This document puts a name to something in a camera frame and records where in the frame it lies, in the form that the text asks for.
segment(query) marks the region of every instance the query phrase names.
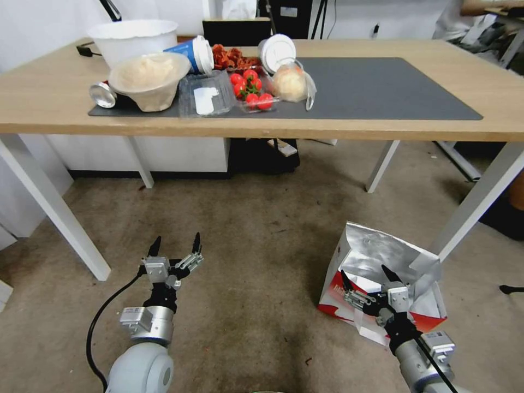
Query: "white cabinet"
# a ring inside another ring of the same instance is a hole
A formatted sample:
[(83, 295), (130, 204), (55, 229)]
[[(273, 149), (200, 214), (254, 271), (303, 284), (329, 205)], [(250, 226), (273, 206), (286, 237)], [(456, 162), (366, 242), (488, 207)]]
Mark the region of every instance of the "white cabinet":
[[(68, 169), (137, 170), (121, 136), (50, 135), (48, 139)], [(228, 170), (228, 139), (141, 136), (137, 142), (151, 171)]]

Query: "clear plastic container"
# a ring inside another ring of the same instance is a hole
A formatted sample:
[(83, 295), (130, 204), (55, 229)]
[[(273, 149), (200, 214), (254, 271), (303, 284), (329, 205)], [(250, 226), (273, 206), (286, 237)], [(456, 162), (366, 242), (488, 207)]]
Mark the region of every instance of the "clear plastic container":
[(109, 74), (109, 86), (128, 96), (143, 112), (169, 108), (180, 80), (191, 68), (179, 53), (152, 53), (117, 64)]
[(229, 112), (235, 96), (226, 71), (211, 75), (188, 75), (180, 81), (178, 109), (180, 117), (202, 117)]
[[(265, 71), (264, 67), (256, 65), (250, 67), (248, 70), (255, 71), (257, 73), (257, 78), (261, 82), (260, 89), (253, 89), (252, 81), (247, 81), (249, 78), (243, 78), (246, 83), (247, 89), (246, 93), (242, 93), (239, 96), (236, 96), (236, 103), (244, 112), (246, 113), (256, 113), (256, 112), (267, 112), (274, 111), (277, 109), (277, 103), (280, 99), (275, 95), (275, 89), (273, 87), (273, 79)], [(242, 77), (246, 74), (245, 69), (237, 69), (229, 73), (230, 84), (233, 86), (235, 91), (235, 86), (231, 80), (233, 74), (241, 75)], [(257, 98), (254, 101), (250, 101), (249, 93), (255, 92), (253, 94), (257, 95)]]

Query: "paper bag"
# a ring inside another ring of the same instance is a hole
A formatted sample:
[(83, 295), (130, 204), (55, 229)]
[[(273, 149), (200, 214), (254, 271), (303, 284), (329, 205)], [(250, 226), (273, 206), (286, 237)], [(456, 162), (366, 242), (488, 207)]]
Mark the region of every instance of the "paper bag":
[(438, 256), (397, 237), (347, 222), (327, 269), (318, 309), (357, 328), (361, 336), (382, 345), (389, 339), (375, 318), (343, 299), (341, 270), (362, 291), (376, 292), (388, 282), (381, 265), (398, 274), (409, 291), (409, 312), (418, 330), (428, 332), (446, 320), (437, 281)]

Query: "black cable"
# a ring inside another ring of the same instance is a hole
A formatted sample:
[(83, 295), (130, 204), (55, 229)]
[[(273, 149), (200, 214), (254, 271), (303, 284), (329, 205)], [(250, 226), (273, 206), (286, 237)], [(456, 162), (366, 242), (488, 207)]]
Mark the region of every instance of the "black cable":
[(324, 2), (324, 13), (322, 15), (322, 25), (320, 27), (320, 39), (324, 37), (324, 23), (326, 22), (326, 11), (328, 10), (328, 0)]
[(315, 39), (315, 35), (317, 35), (317, 27), (318, 22), (320, 21), (320, 16), (322, 14), (322, 7), (327, 7), (327, 1), (328, 0), (320, 0), (320, 4), (318, 5), (317, 18), (315, 19), (315, 25), (313, 26), (313, 33), (311, 33), (311, 39)]
[(91, 353), (91, 340), (93, 339), (93, 331), (94, 331), (94, 327), (96, 326), (97, 324), (97, 321), (98, 321), (98, 318), (100, 318), (100, 315), (102, 314), (102, 312), (105, 310), (105, 308), (109, 305), (109, 303), (111, 303), (119, 294), (121, 294), (122, 292), (124, 292), (126, 289), (128, 289), (131, 285), (133, 285), (135, 283), (136, 280), (138, 280), (143, 274), (144, 274), (144, 271), (145, 269), (142, 269), (142, 266), (141, 266), (141, 269), (138, 270), (138, 273), (136, 274), (136, 276), (131, 280), (129, 281), (126, 285), (124, 285), (122, 288), (120, 288), (117, 292), (115, 292), (109, 299), (107, 299), (105, 301), (104, 304), (102, 304), (102, 306), (100, 307), (100, 309), (97, 311), (97, 313), (95, 314), (94, 318), (93, 318), (93, 322), (91, 322), (91, 326), (89, 326), (89, 330), (87, 332), (87, 339), (86, 339), (86, 357), (87, 357), (87, 362), (89, 363), (89, 367), (91, 368), (91, 370), (93, 371), (93, 373), (100, 379), (100, 381), (102, 382), (102, 386), (104, 387), (104, 393), (105, 391), (108, 389), (108, 382), (105, 380), (105, 377), (104, 375), (102, 374), (102, 372), (98, 369), (97, 365), (94, 363), (94, 360), (93, 360), (93, 355)]
[(419, 348), (422, 349), (422, 352), (424, 352), (424, 355), (426, 355), (427, 359), (433, 365), (435, 370), (437, 370), (437, 373), (440, 375), (444, 383), (449, 387), (449, 390), (451, 390), (452, 393), (459, 393), (457, 392), (457, 390), (455, 389), (451, 381), (446, 377), (446, 374), (444, 374), (444, 372), (440, 369), (440, 367), (438, 366), (433, 356), (431, 356), (430, 352), (426, 349), (424, 343), (420, 340), (420, 337), (416, 337), (414, 340), (417, 343), (417, 345), (419, 346)]
[(331, 29), (329, 30), (329, 33), (327, 34), (326, 39), (329, 39), (329, 36), (331, 35), (331, 32), (335, 28), (336, 24), (337, 24), (337, 0), (335, 0), (335, 21), (333, 22), (333, 26), (331, 26)]

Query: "plastic bag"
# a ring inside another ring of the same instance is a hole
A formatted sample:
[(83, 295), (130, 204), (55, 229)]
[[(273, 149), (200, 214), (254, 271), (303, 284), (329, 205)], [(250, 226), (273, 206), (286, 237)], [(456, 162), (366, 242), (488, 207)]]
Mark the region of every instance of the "plastic bag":
[(297, 60), (278, 68), (273, 76), (273, 88), (275, 95), (283, 101), (306, 100), (306, 110), (313, 107), (317, 87), (313, 78), (304, 71), (302, 64)]

